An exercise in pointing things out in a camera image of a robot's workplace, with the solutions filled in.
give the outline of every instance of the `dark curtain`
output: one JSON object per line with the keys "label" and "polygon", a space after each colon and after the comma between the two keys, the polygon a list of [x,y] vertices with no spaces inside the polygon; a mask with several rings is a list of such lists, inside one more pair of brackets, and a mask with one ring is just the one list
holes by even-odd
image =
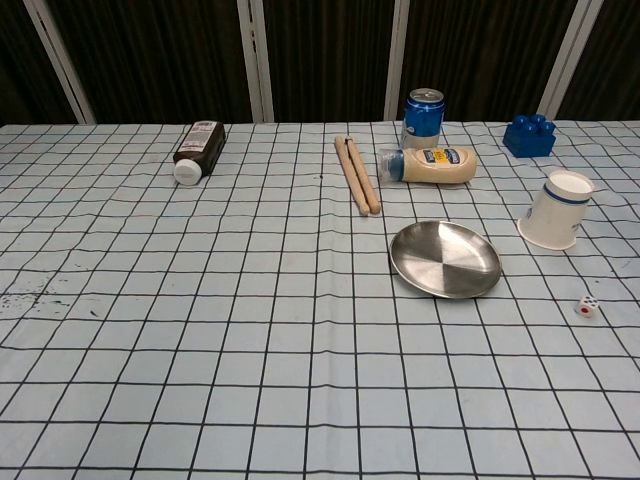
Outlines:
{"label": "dark curtain", "polygon": [[250,122],[235,0],[54,0],[98,122]]}
{"label": "dark curtain", "polygon": [[640,119],[640,2],[602,4],[558,118]]}
{"label": "dark curtain", "polygon": [[576,0],[411,2],[398,118],[411,90],[441,90],[446,120],[534,113]]}
{"label": "dark curtain", "polygon": [[75,123],[21,0],[0,1],[0,123]]}
{"label": "dark curtain", "polygon": [[265,0],[280,122],[382,120],[393,0]]}

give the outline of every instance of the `blue stripe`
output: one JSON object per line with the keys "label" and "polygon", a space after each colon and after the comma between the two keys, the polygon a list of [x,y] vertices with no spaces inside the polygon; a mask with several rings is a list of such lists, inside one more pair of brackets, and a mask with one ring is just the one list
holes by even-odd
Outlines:
{"label": "blue stripe", "polygon": [[588,198],[586,200],[569,200],[568,198],[564,198],[559,195],[556,195],[551,190],[549,190],[546,185],[543,187],[543,190],[547,192],[547,195],[549,195],[554,200],[558,200],[559,202],[567,203],[569,205],[584,205],[589,201]]}

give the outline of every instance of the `soda can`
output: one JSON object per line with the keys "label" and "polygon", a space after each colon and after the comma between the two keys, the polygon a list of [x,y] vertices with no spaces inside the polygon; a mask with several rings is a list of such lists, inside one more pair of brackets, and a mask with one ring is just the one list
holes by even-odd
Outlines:
{"label": "soda can", "polygon": [[402,148],[433,148],[438,145],[444,116],[444,95],[431,88],[412,90],[402,124]]}

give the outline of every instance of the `mayonnaise bottle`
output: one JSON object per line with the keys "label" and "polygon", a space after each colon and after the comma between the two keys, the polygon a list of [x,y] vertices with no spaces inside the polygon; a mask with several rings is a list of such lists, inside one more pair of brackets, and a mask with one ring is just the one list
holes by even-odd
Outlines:
{"label": "mayonnaise bottle", "polygon": [[449,147],[391,150],[378,155],[381,181],[464,183],[476,174],[472,148]]}

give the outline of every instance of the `plate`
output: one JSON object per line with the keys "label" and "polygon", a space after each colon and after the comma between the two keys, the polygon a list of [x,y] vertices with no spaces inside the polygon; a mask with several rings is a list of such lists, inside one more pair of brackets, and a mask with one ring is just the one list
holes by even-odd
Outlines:
{"label": "plate", "polygon": [[393,237],[389,253],[402,278],[437,297],[477,297],[500,278],[500,257],[493,245],[456,223],[409,225]]}

